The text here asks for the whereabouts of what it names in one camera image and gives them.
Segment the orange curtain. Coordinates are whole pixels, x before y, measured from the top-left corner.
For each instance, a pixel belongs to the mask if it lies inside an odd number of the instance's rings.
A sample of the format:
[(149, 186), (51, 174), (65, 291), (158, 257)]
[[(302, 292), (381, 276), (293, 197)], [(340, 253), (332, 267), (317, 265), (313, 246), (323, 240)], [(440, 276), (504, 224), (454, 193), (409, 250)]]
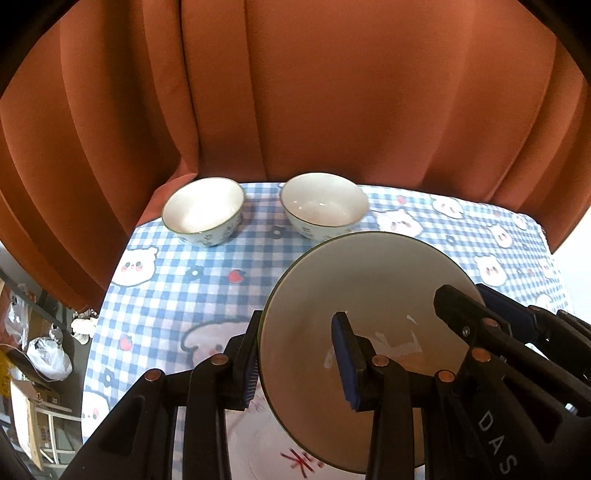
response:
[(79, 1), (1, 69), (1, 240), (98, 307), (196, 177), (328, 171), (491, 203), (559, 247), (590, 205), (590, 83), (516, 1)]

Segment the white bowl with dark rim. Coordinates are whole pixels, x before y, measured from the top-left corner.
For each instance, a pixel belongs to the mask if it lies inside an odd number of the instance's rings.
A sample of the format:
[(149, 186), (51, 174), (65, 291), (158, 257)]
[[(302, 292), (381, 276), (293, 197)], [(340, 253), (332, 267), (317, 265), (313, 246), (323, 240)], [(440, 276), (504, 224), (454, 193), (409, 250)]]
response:
[(346, 315), (368, 368), (383, 355), (409, 372), (457, 371), (467, 345), (436, 314), (444, 285), (483, 301), (440, 250), (379, 231), (326, 241), (287, 268), (263, 309), (259, 372), (274, 416), (298, 446), (332, 467), (367, 471), (373, 414), (356, 411), (346, 395), (358, 371), (339, 367), (346, 348), (332, 319)]

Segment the white floral bowl left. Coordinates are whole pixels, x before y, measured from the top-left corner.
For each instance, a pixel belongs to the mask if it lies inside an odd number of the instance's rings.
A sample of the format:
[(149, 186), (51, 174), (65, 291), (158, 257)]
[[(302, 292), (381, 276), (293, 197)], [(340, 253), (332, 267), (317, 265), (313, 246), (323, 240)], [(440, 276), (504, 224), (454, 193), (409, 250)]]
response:
[(238, 231), (245, 199), (242, 186), (231, 179), (202, 178), (170, 196), (162, 208), (161, 220), (182, 241), (213, 247)]

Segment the blue checkered bear tablecloth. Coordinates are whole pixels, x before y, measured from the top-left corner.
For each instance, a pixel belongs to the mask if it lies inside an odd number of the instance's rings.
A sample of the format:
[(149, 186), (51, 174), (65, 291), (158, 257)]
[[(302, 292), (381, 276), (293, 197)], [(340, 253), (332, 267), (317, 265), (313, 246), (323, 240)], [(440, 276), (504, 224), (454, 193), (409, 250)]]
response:
[[(242, 224), (228, 242), (187, 244), (160, 220), (133, 232), (98, 317), (87, 364), (81, 431), (92, 435), (148, 369), (189, 370), (242, 333), (290, 263), (311, 248), (280, 204), (280, 184), (247, 183)], [(542, 227), (510, 210), (366, 186), (363, 230), (414, 236), (451, 257), (476, 283), (517, 302), (567, 305)]]

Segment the white floral bowl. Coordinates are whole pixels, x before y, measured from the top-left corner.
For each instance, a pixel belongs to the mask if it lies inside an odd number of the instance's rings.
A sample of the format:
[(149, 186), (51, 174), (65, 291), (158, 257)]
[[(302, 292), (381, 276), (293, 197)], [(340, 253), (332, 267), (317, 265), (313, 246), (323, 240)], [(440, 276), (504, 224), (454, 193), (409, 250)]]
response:
[(245, 199), (242, 186), (231, 179), (202, 178), (170, 196), (162, 208), (161, 220), (182, 241), (213, 247), (238, 231)]
[(288, 180), (280, 189), (280, 204), (294, 230), (318, 242), (352, 232), (370, 210), (366, 193), (356, 183), (325, 172)]

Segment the white plastic bag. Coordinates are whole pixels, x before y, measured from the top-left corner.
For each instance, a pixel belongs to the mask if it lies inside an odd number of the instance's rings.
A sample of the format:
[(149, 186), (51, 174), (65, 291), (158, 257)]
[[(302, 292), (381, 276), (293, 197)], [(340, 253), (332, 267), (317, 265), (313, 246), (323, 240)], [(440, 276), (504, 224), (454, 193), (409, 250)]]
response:
[(49, 381), (63, 381), (73, 370), (62, 343), (51, 337), (37, 337), (28, 343), (26, 355), (36, 371)]

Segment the white plate with red pattern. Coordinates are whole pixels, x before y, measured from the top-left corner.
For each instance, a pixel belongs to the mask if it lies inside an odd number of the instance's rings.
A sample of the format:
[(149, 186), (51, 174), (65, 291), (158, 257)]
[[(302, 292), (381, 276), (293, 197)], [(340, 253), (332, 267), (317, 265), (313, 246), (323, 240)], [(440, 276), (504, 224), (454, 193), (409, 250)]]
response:
[(294, 443), (273, 416), (260, 382), (245, 411), (226, 412), (226, 436), (232, 479), (365, 478), (329, 466)]

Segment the white floral bowl right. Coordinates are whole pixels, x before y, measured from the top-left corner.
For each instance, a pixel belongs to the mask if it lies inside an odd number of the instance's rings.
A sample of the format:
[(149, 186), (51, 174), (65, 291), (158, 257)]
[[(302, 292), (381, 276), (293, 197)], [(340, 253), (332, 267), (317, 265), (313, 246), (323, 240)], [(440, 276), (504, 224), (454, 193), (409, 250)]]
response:
[(318, 242), (352, 232), (370, 210), (366, 193), (356, 183), (325, 172), (288, 180), (280, 189), (280, 204), (294, 230)]

